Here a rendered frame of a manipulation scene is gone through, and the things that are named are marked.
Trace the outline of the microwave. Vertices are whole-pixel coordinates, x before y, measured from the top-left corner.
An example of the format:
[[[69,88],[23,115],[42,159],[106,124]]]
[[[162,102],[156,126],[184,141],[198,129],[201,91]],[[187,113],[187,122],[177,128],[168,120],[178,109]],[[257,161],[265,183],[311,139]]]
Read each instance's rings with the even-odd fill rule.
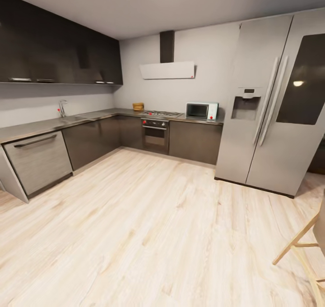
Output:
[[[215,120],[218,102],[190,101],[186,103],[186,117]]]

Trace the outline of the popcorn bag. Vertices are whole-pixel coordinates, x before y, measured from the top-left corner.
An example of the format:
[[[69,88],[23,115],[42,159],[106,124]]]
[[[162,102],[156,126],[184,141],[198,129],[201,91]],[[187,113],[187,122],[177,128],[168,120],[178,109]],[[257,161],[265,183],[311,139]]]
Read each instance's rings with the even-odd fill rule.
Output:
[[[144,111],[143,109],[143,103],[134,103],[133,104],[133,110],[135,111]]]

